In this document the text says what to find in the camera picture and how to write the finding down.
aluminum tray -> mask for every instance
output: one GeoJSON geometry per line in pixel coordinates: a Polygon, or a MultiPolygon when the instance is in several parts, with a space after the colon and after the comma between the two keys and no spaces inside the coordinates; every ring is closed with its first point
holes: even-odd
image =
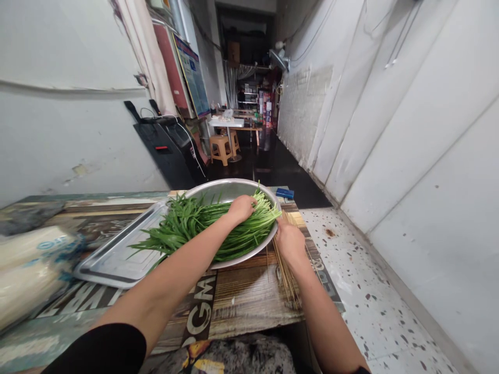
{"type": "Polygon", "coordinates": [[[106,286],[125,289],[135,286],[162,254],[155,250],[143,250],[130,257],[136,249],[129,248],[129,245],[149,237],[141,229],[159,225],[162,216],[168,213],[167,201],[161,200],[152,205],[122,232],[80,262],[73,275],[106,286]]]}
{"type": "MultiPolygon", "coordinates": [[[[204,197],[204,202],[210,204],[221,197],[220,202],[231,202],[241,195],[253,195],[258,188],[258,183],[246,179],[220,179],[199,185],[186,193],[186,197],[204,197]]],[[[260,190],[277,208],[281,205],[277,197],[265,186],[260,190]]],[[[167,199],[157,202],[146,212],[135,219],[127,228],[112,238],[108,243],[101,246],[88,258],[78,264],[74,270],[74,276],[84,281],[104,284],[118,288],[132,288],[151,269],[154,263],[162,256],[155,250],[143,250],[130,257],[136,250],[129,245],[136,244],[149,237],[141,229],[158,227],[163,220],[163,215],[168,213],[167,199]]],[[[210,269],[221,269],[243,262],[266,247],[277,231],[277,223],[274,224],[267,238],[251,252],[234,260],[214,263],[210,269]]]]}

metal bowl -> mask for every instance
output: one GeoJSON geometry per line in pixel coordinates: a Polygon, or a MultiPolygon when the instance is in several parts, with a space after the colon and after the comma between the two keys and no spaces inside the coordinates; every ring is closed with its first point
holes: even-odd
{"type": "MultiPolygon", "coordinates": [[[[187,191],[186,197],[201,198],[204,196],[203,202],[205,205],[209,205],[212,199],[213,203],[218,202],[219,197],[221,203],[228,203],[241,195],[249,195],[249,196],[253,195],[257,188],[258,188],[257,182],[247,179],[238,179],[238,178],[219,179],[213,182],[201,184],[187,191]]],[[[260,191],[262,191],[266,195],[267,199],[271,203],[277,205],[278,210],[281,210],[281,205],[279,204],[279,200],[267,187],[260,185],[260,191]]],[[[262,249],[264,249],[267,244],[269,244],[269,242],[274,237],[276,231],[277,231],[277,222],[274,223],[272,230],[270,230],[270,233],[265,238],[265,240],[258,247],[253,249],[251,252],[230,261],[213,263],[210,266],[210,269],[227,268],[229,266],[236,265],[253,257],[262,249]]]]}

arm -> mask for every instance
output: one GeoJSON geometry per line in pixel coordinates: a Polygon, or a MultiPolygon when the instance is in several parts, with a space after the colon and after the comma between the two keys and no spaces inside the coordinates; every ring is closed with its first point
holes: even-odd
{"type": "Polygon", "coordinates": [[[240,196],[202,233],[185,243],[156,269],[123,295],[93,328],[126,323],[135,326],[146,338],[149,356],[177,305],[208,269],[218,248],[238,224],[255,209],[256,200],[240,196]]]}
{"type": "Polygon", "coordinates": [[[277,242],[298,287],[313,350],[323,373],[350,374],[369,369],[341,314],[322,287],[305,253],[305,237],[278,219],[277,242]]]}

blue object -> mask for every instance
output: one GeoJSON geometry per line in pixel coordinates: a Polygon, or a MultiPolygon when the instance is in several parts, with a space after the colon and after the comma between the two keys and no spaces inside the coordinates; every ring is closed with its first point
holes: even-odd
{"type": "Polygon", "coordinates": [[[286,197],[289,199],[293,199],[293,196],[295,196],[295,192],[291,190],[286,190],[286,189],[277,189],[277,192],[275,193],[276,196],[280,197],[286,197]]]}

black sleeve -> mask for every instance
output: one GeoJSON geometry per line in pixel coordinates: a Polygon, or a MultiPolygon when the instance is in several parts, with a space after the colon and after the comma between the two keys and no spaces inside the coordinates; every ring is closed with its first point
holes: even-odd
{"type": "Polygon", "coordinates": [[[146,339],[137,328],[103,325],[80,336],[42,374],[137,374],[145,356],[146,339]]]}

